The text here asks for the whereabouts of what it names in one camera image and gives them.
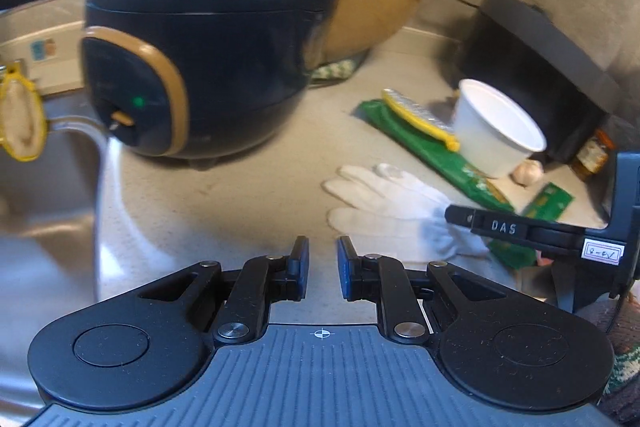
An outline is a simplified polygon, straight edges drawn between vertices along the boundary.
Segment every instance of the sink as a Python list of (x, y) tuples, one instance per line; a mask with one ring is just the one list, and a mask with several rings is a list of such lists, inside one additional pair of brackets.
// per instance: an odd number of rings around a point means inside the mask
[(47, 100), (42, 155), (0, 150), (0, 416), (43, 403), (27, 367), (32, 338), (97, 301), (95, 213), (106, 136), (80, 92)]

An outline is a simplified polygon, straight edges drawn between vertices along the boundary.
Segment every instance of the silver bolt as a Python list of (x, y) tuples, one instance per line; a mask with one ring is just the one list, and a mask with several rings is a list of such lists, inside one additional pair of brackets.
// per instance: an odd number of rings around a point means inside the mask
[(422, 324), (418, 324), (417, 322), (401, 322), (396, 325), (394, 331), (396, 332), (396, 335), (399, 335), (400, 337), (416, 339), (417, 337), (424, 335), (426, 330)]
[(218, 334), (226, 339), (240, 339), (248, 332), (249, 328), (240, 322), (228, 322), (218, 328)]

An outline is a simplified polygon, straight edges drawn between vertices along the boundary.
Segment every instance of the white plastic container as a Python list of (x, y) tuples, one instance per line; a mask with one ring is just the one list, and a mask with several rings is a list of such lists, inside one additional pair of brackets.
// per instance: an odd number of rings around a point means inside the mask
[(460, 154), (490, 178), (506, 176), (532, 153), (546, 149), (545, 136), (523, 108), (470, 78), (460, 81), (452, 127)]

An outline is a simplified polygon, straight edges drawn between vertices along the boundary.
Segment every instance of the white label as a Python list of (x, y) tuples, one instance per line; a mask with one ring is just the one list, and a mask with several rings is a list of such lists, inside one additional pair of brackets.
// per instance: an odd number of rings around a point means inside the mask
[(598, 261), (598, 263), (620, 264), (622, 254), (625, 253), (623, 245), (616, 243), (606, 243), (596, 239), (585, 239), (582, 246), (582, 258)]

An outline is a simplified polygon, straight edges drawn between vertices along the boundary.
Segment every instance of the garlic bulb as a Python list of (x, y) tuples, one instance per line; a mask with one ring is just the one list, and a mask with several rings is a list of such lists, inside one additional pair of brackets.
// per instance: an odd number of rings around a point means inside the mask
[(542, 168), (542, 163), (537, 160), (524, 160), (511, 173), (511, 178), (518, 185), (529, 187), (540, 181), (544, 175), (545, 169)]

